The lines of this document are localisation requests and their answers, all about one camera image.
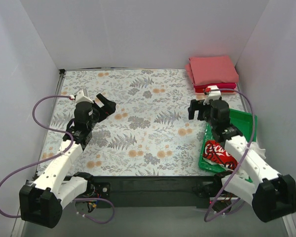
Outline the salmon pink t shirt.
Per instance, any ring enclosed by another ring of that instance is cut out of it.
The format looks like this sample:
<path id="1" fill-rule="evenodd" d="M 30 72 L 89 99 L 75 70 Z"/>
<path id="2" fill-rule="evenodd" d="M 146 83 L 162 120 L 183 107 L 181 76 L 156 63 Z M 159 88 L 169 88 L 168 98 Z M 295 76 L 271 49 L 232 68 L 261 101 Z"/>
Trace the salmon pink t shirt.
<path id="1" fill-rule="evenodd" d="M 185 65 L 185 70 L 194 85 L 238 83 L 239 81 L 234 64 L 227 55 L 190 57 L 189 63 Z"/>

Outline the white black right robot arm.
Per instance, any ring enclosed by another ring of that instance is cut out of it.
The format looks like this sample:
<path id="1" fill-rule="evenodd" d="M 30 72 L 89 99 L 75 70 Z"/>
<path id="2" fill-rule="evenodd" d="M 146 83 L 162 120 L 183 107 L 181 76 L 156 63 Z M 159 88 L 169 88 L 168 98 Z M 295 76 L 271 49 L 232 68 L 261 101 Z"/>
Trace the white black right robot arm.
<path id="1" fill-rule="evenodd" d="M 215 198 L 232 193 L 250 204 L 262 222 L 296 212 L 296 182 L 291 175 L 282 175 L 267 164 L 260 148 L 252 148 L 243 133 L 231 123 L 230 109 L 221 98 L 191 100 L 189 120 L 206 121 L 216 142 L 234 157 L 238 164 L 233 172 L 214 176 Z"/>

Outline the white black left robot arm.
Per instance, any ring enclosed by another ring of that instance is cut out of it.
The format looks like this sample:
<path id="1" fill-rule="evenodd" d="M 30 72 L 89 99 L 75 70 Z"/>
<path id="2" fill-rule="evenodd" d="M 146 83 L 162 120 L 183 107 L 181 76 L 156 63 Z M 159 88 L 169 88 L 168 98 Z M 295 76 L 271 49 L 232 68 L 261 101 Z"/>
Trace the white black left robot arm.
<path id="1" fill-rule="evenodd" d="M 79 91 L 69 96 L 75 102 L 74 117 L 67 123 L 57 157 L 31 185 L 24 185 L 19 192 L 21 219 L 48 228 L 54 228 L 61 219 L 63 209 L 72 201 L 90 203 L 92 207 L 109 195 L 108 183 L 97 183 L 86 172 L 64 179 L 92 139 L 96 124 L 105 120 L 116 110 L 116 103 L 102 94 L 95 101 Z"/>

